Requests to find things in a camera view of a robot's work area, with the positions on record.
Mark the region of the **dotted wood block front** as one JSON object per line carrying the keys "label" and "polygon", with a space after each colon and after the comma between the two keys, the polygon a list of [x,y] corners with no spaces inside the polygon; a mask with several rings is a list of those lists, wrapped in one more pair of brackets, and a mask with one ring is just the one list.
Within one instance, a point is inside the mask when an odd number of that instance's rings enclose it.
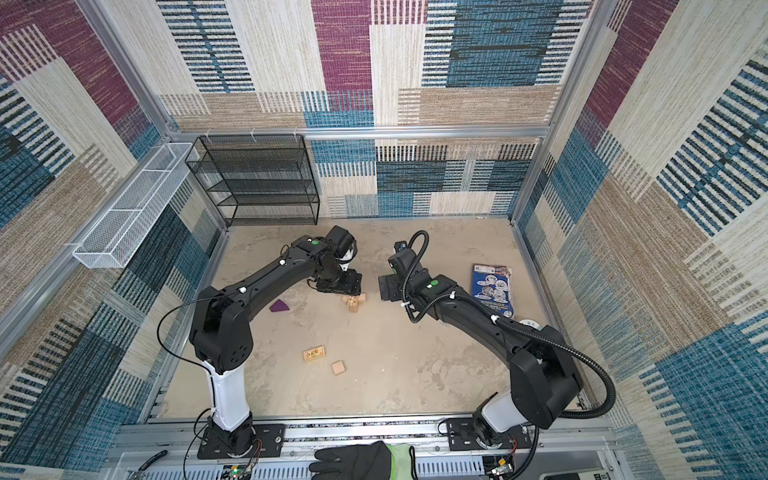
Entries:
{"label": "dotted wood block front", "polygon": [[310,362],[321,359],[326,356],[326,349],[323,345],[312,347],[302,352],[304,362]]}

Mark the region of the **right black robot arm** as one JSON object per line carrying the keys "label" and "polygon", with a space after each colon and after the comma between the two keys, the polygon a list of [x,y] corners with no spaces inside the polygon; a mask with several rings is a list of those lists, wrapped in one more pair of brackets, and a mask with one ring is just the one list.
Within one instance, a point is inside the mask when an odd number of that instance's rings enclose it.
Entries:
{"label": "right black robot arm", "polygon": [[[484,447],[501,443],[519,426],[547,429],[559,418],[588,420],[609,413],[617,390],[608,372],[566,344],[562,334],[510,319],[472,297],[457,282],[433,276],[421,264],[426,250],[414,240],[398,241],[388,259],[392,272],[379,279],[383,300],[398,302],[412,323],[425,317],[450,325],[480,343],[506,366],[509,388],[486,399],[473,414],[473,428]],[[577,411],[570,403],[584,386],[578,367],[593,371],[605,387],[596,407]]]}

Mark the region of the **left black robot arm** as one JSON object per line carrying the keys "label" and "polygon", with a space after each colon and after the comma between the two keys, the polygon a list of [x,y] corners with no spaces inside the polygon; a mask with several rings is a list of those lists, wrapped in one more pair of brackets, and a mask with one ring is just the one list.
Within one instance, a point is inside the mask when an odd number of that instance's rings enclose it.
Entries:
{"label": "left black robot arm", "polygon": [[213,413],[208,437],[222,446],[223,456],[242,457],[256,447],[244,379],[244,364],[254,347],[250,322],[303,280],[321,293],[359,295],[362,275],[349,267],[356,254],[354,236],[335,226],[325,236],[293,241],[275,260],[239,282],[200,293],[189,343],[209,375]]}

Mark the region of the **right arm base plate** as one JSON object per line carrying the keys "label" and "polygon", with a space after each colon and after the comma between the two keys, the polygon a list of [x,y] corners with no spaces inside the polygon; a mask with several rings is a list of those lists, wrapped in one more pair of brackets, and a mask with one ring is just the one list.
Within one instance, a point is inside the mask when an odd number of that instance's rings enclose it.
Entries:
{"label": "right arm base plate", "polygon": [[490,431],[489,440],[483,440],[476,431],[471,417],[450,417],[438,422],[437,431],[448,440],[451,451],[529,449],[532,430],[516,426],[505,433]]}

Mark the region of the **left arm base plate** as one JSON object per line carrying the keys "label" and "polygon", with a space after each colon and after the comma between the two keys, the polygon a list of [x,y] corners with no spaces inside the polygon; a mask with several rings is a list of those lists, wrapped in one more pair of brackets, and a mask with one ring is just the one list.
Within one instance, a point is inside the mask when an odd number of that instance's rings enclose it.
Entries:
{"label": "left arm base plate", "polygon": [[210,422],[204,429],[196,458],[224,460],[235,458],[277,458],[281,455],[284,424],[257,424],[229,432]]}

